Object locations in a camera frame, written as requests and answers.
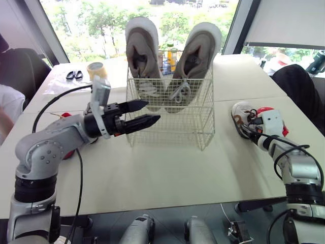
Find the wire rack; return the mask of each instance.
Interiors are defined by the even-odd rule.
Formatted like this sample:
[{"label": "wire rack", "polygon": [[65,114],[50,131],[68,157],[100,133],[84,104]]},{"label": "wire rack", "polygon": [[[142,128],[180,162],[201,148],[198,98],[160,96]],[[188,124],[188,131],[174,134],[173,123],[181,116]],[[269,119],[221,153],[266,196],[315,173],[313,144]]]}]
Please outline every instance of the wire rack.
[{"label": "wire rack", "polygon": [[173,79],[173,74],[161,79],[138,79],[128,70],[126,100],[143,99],[149,104],[126,114],[125,119],[147,113],[161,116],[150,128],[127,135],[131,146],[196,145],[204,150],[215,133],[212,77],[209,69],[204,79]]}]

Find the tape roll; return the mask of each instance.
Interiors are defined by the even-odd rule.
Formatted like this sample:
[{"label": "tape roll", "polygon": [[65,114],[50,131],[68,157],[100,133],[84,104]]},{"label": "tape roll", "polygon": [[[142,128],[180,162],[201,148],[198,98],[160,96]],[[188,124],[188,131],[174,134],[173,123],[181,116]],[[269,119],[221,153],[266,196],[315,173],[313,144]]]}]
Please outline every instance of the tape roll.
[{"label": "tape roll", "polygon": [[103,63],[101,62],[91,63],[90,65],[87,66],[87,71],[89,74],[90,81],[93,81],[95,75],[98,75],[103,79],[107,79],[106,69]]}]

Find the shoelace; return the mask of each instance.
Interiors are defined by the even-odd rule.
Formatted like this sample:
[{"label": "shoelace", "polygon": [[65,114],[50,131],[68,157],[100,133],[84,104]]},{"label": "shoelace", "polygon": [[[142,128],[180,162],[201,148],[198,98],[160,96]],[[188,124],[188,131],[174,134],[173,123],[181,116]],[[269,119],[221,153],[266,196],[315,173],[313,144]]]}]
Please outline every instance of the shoelace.
[{"label": "shoelace", "polygon": [[256,109],[251,109],[250,111],[245,111],[245,113],[249,113],[247,117],[247,121],[250,123],[250,121],[254,118],[256,118],[257,115],[257,110]]},{"label": "shoelace", "polygon": [[174,90],[173,94],[169,96],[169,100],[175,99],[176,103],[181,103],[183,99],[188,100],[191,97],[191,88],[187,83],[187,79],[184,78],[183,83]]},{"label": "shoelace", "polygon": [[159,97],[159,94],[157,93],[157,87],[152,84],[149,80],[143,80],[143,78],[140,77],[139,73],[139,87],[138,87],[138,93],[141,97]]}]

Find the gray floor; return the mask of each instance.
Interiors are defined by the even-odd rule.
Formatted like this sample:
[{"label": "gray floor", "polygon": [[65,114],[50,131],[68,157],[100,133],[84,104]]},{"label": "gray floor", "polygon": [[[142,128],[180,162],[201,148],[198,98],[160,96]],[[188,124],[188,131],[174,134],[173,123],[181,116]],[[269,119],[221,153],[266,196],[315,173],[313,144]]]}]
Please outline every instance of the gray floor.
[{"label": "gray floor", "polygon": [[[285,203],[274,205],[273,212],[264,212],[262,209],[237,214],[234,211],[235,203],[224,203],[223,207],[231,220],[244,220],[248,232],[255,241],[251,243],[266,243],[266,232],[269,223],[276,215],[285,210]],[[172,207],[151,210],[136,210],[115,213],[103,213],[90,215],[93,219],[93,227],[85,233],[85,236],[98,236],[99,243],[116,244],[122,237],[128,225],[138,216],[150,214],[153,216],[156,228],[154,244],[180,244],[184,240],[184,222],[190,216],[203,218],[211,228],[217,242],[231,243],[227,237],[226,220],[220,204],[196,205],[185,207]],[[284,243],[282,237],[281,218],[274,226],[271,234],[271,243]]]}]

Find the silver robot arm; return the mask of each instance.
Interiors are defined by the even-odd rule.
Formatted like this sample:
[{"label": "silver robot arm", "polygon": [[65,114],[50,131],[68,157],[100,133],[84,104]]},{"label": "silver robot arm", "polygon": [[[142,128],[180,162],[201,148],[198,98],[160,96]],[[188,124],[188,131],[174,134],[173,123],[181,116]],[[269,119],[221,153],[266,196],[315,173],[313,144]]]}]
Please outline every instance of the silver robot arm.
[{"label": "silver robot arm", "polygon": [[111,135],[142,130],[160,118],[159,115],[142,115],[123,121],[120,116],[140,110],[148,102],[133,100],[106,105],[108,93],[109,86],[93,86],[91,109],[85,116],[59,119],[18,142],[16,156],[19,165],[16,169],[15,193],[11,199],[8,242],[38,243],[36,240],[39,241],[41,236],[52,243],[58,238],[60,208],[54,205],[56,175],[60,162],[68,152],[90,144],[100,136],[108,139]]},{"label": "silver robot arm", "polygon": [[[272,140],[269,154],[276,160],[291,148],[288,144]],[[288,201],[289,211],[283,224],[286,243],[325,243],[324,198],[320,171],[314,159],[293,150],[282,156],[277,165],[281,169]]]},{"label": "silver robot arm", "polygon": [[[251,124],[253,126],[242,127],[243,132],[260,149],[268,151],[281,169],[288,201],[288,214],[283,225],[285,243],[325,243],[325,202],[320,166],[311,156],[294,149],[297,145],[282,136],[283,121],[278,110],[262,112]],[[252,131],[254,127],[291,145],[255,133]]]}]

